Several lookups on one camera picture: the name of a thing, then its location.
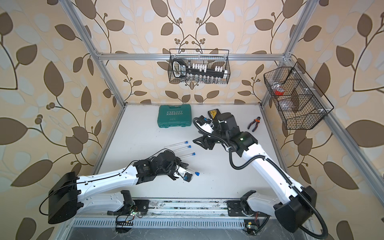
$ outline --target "yellow label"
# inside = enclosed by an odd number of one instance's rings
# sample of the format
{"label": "yellow label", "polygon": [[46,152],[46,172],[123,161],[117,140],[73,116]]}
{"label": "yellow label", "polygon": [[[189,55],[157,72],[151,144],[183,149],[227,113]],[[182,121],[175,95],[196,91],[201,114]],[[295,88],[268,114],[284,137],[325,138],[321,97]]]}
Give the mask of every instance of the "yellow label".
{"label": "yellow label", "polygon": [[211,114],[212,119],[214,119],[216,114],[217,114],[217,111],[216,110],[211,110],[211,111],[209,111],[209,114]]}

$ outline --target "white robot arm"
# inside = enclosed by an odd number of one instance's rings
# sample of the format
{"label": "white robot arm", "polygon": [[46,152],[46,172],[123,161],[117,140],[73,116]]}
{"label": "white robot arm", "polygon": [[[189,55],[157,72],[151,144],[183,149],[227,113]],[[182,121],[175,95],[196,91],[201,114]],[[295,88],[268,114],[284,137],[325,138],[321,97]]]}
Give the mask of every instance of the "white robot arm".
{"label": "white robot arm", "polygon": [[[328,236],[327,226],[315,209],[317,193],[311,187],[304,188],[299,182],[284,172],[268,154],[259,142],[248,132],[241,132],[231,113],[218,113],[214,119],[203,116],[193,119],[193,124],[203,134],[193,140],[205,149],[212,150],[214,145],[222,144],[229,152],[229,163],[232,168],[241,170],[248,165],[253,167],[269,183],[277,195],[265,196],[256,191],[249,191],[240,199],[240,205],[245,215],[263,212],[275,216],[280,224],[290,232],[301,228],[304,232],[318,239]],[[242,166],[235,166],[232,152],[237,153],[246,162]],[[322,234],[315,234],[302,227],[302,224],[315,214],[322,226]]]}
{"label": "white robot arm", "polygon": [[188,169],[188,164],[168,149],[157,156],[132,162],[126,168],[98,175],[76,177],[75,172],[65,174],[47,197],[48,223],[60,223],[84,211],[107,210],[111,215],[129,215],[134,205],[129,191],[103,193],[149,182],[159,175],[167,175],[172,180],[181,178],[187,182],[190,182],[194,175],[194,172]]}

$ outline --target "wallpaper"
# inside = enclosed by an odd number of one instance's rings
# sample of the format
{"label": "wallpaper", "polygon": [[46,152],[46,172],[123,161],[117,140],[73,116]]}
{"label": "wallpaper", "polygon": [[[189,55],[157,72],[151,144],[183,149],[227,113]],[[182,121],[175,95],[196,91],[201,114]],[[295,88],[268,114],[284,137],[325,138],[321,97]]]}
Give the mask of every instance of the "wallpaper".
{"label": "wallpaper", "polygon": [[[384,209],[324,121],[312,130],[286,130],[274,104],[265,108],[291,177],[317,192],[327,239],[379,240]],[[320,223],[315,219],[320,232]]]}
{"label": "wallpaper", "polygon": [[283,53],[304,0],[73,0],[99,52]]}
{"label": "wallpaper", "polygon": [[334,113],[384,174],[384,2],[318,6],[293,59],[335,106]]}
{"label": "wallpaper", "polygon": [[109,62],[108,69],[125,101],[145,104],[258,103],[266,91],[263,74],[275,68],[273,61],[230,61],[228,84],[171,84],[166,61]]}
{"label": "wallpaper", "polygon": [[57,1],[0,1],[0,35],[2,239],[47,240],[39,205],[65,173],[91,173],[120,107]]}
{"label": "wallpaper", "polygon": [[[321,0],[293,54],[381,174],[383,11],[383,1]],[[325,122],[310,131],[288,131],[272,101],[266,114],[290,175],[317,191],[329,239],[382,239],[383,207]]]}

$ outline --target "wire basket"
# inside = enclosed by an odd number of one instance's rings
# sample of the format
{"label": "wire basket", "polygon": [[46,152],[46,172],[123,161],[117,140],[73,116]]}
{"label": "wire basket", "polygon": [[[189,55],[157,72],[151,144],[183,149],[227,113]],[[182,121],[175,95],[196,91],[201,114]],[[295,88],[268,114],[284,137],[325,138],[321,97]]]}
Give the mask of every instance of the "wire basket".
{"label": "wire basket", "polygon": [[[286,129],[314,128],[334,107],[320,90],[309,87],[299,73],[301,68],[280,67],[264,74],[265,86],[273,99]],[[320,91],[331,108],[324,106],[314,95]]]}
{"label": "wire basket", "polygon": [[170,83],[228,84],[229,50],[172,48],[169,55]]}

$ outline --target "white table surface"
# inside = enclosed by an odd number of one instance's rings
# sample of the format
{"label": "white table surface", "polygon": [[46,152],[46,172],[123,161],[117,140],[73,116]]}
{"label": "white table surface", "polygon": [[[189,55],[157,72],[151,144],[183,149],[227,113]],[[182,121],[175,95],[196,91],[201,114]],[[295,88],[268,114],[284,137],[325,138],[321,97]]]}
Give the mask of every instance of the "white table surface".
{"label": "white table surface", "polygon": [[[258,105],[191,105],[191,107],[192,118],[200,115],[207,117],[207,111],[216,108],[221,113],[232,113],[240,130],[249,131],[263,146],[265,152],[279,164]],[[159,105],[127,106],[99,173],[123,168],[132,160],[146,159],[166,145],[188,141],[188,145],[192,147],[175,154],[181,156],[195,152],[195,156],[182,158],[182,161],[200,172],[199,176],[194,176],[191,182],[182,179],[173,181],[165,175],[157,176],[151,182],[124,189],[130,190],[132,197],[137,198],[240,198],[249,190],[276,196],[252,165],[242,170],[233,169],[229,164],[228,153],[220,144],[216,144],[213,150],[205,150],[193,143],[193,139],[201,136],[193,124],[188,127],[159,128],[158,113]],[[248,124],[257,117],[261,117],[257,130],[251,132],[254,125],[247,130]],[[240,166],[245,160],[233,153],[233,162]]]}

